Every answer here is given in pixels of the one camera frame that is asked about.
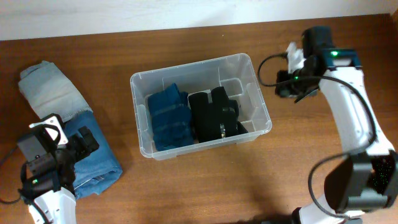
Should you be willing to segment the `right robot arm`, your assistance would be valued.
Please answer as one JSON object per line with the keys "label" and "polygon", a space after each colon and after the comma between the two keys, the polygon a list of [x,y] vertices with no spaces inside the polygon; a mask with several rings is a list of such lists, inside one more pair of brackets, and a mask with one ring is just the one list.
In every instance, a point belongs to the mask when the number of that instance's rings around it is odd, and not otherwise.
{"label": "right robot arm", "polygon": [[325,178],[323,195],[296,208],[284,223],[361,223],[365,213],[393,206],[397,199],[397,153],[383,133],[364,87],[353,49],[335,47],[331,29],[315,26],[282,53],[288,68],[277,74],[276,95],[301,101],[320,91],[340,136],[340,164]]}

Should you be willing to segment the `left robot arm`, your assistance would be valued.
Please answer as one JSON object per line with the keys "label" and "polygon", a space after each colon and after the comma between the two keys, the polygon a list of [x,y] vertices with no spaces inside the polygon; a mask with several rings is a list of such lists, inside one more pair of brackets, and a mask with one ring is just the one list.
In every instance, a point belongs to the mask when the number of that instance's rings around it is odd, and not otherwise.
{"label": "left robot arm", "polygon": [[34,223],[76,223],[75,164],[99,144],[86,126],[66,143],[62,133],[54,125],[40,124],[17,142],[26,158],[18,192]]}

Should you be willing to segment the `black garment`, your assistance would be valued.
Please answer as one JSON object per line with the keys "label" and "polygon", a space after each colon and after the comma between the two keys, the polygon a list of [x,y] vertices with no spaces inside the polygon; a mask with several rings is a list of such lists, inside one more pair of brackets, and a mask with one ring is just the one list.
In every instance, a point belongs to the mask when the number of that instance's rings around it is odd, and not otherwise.
{"label": "black garment", "polygon": [[[277,83],[284,82],[290,79],[291,76],[287,70],[280,70],[277,72]],[[275,88],[275,94],[281,98],[295,98],[297,95],[295,90],[292,88],[291,83],[277,85]]]}
{"label": "black garment", "polygon": [[248,130],[238,121],[239,105],[231,100],[224,87],[209,94],[199,92],[188,97],[192,123],[198,142],[207,142],[246,134]]}

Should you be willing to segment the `dark blue jeans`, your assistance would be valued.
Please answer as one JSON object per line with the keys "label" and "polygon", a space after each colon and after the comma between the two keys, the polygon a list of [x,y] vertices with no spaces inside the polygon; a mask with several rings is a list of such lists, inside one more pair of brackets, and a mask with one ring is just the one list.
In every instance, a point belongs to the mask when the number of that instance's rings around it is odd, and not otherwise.
{"label": "dark blue jeans", "polygon": [[76,179],[73,188],[77,199],[103,193],[120,178],[123,172],[91,111],[76,114],[66,123],[64,133],[70,137],[77,134],[78,129],[84,126],[91,131],[99,148],[75,164]]}

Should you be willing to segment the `light blue jeans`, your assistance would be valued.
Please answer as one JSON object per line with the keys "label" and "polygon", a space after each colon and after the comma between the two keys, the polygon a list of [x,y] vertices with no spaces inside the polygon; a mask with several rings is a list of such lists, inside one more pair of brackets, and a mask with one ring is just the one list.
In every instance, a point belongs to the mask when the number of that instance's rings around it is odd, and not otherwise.
{"label": "light blue jeans", "polygon": [[52,62],[44,60],[23,70],[18,86],[40,118],[54,113],[65,123],[77,114],[91,111],[83,95]]}

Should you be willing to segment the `teal blue garment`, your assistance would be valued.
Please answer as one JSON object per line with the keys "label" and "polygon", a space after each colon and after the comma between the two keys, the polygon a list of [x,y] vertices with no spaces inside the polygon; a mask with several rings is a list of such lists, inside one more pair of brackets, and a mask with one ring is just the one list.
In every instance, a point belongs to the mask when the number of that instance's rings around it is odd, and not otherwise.
{"label": "teal blue garment", "polygon": [[188,93],[180,91],[175,83],[148,97],[148,109],[157,151],[194,143]]}

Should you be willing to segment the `clear plastic storage container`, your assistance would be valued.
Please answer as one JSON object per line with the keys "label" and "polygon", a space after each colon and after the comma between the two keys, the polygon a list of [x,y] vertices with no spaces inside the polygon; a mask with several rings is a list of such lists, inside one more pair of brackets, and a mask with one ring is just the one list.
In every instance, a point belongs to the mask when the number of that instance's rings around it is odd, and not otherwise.
{"label": "clear plastic storage container", "polygon": [[[228,97],[238,102],[238,120],[248,133],[158,151],[153,140],[152,120],[147,99],[173,83],[180,91],[186,91],[190,95],[198,92],[209,93],[216,87],[224,87]],[[131,76],[130,86],[139,148],[146,158],[161,161],[214,147],[249,142],[260,135],[269,133],[272,129],[272,121],[251,58],[244,53],[137,72]]]}

